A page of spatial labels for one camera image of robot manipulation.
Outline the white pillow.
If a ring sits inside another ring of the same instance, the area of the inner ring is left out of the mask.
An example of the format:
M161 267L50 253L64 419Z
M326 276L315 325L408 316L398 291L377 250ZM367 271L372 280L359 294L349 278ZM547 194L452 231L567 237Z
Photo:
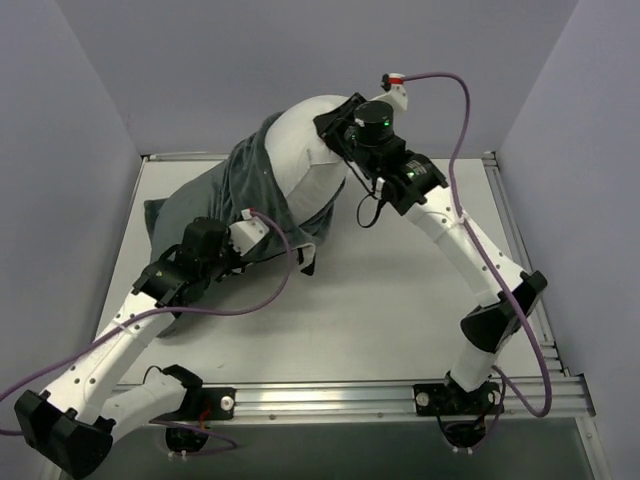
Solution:
M296 224L327 207L347 175L343 159L317 134L314 118L345 103L340 95L320 95L287 109L268 128L265 149L273 176Z

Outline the zebra and grey plush pillowcase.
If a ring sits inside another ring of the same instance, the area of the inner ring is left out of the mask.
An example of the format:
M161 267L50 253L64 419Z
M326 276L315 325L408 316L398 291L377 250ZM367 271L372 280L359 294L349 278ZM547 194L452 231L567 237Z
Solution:
M267 215L285 233L301 273L316 270L316 253L329 233L334 204L344 187L343 162L302 165L267 148L267 134L281 115L273 114L229 157L183 184L171 196L144 203L150 260L180 243L186 226L199 217L231 225L241 211Z

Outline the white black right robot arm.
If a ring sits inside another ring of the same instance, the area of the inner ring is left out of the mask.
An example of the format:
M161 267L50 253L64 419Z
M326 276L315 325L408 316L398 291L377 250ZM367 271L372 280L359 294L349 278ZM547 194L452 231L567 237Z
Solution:
M546 278L539 271L526 272L465 212L457 211L444 173L395 134L390 104L354 94L313 122L329 149L370 181L382 204L391 205L434 242L474 295L477 307L460 322L466 344L443 390L450 409L469 411L479 402L479 388L499 353L518 331L518 316L535 310Z

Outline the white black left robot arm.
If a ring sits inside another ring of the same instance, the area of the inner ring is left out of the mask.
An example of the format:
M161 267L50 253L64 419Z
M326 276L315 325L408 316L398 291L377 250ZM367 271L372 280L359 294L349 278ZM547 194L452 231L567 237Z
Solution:
M179 366L128 394L111 394L151 341L268 232L250 210L231 225L204 217L188 224L181 241L142 270L90 350L66 362L65 372L41 392L18 397L14 411L26 443L72 478L84 479L118 439L151 418L170 412L194 417L202 382Z

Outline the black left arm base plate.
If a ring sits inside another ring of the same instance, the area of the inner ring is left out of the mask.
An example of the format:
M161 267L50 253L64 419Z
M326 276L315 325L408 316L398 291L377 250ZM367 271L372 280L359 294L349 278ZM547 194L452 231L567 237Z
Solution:
M226 421L234 417L237 390L230 386L188 390L178 410L159 417L163 421Z

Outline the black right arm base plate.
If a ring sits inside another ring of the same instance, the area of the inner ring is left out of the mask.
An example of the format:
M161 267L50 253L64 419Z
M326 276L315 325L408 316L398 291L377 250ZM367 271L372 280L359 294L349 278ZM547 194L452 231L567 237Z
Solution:
M471 392L455 383L417 383L412 386L416 414L424 417L481 416L502 413L501 394L495 382L485 382Z

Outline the aluminium front mounting rail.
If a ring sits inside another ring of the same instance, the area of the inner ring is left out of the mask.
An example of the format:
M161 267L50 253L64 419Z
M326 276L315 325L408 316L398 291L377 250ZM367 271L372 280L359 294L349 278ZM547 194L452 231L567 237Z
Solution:
M481 416L424 417L416 414L412 386L417 381L342 382L342 383L272 383L229 385L237 390L234 424L274 423L341 423L412 421L418 418L441 419L446 423L491 420L496 415L505 419L526 418L531 408L544 404L541 379L520 377L503 385L498 377L489 382L499 385L502 413ZM158 372L141 385L126 385L109 394L99 414L104 418L128 416L135 426L174 412L181 406L188 390L183 386L170 393Z

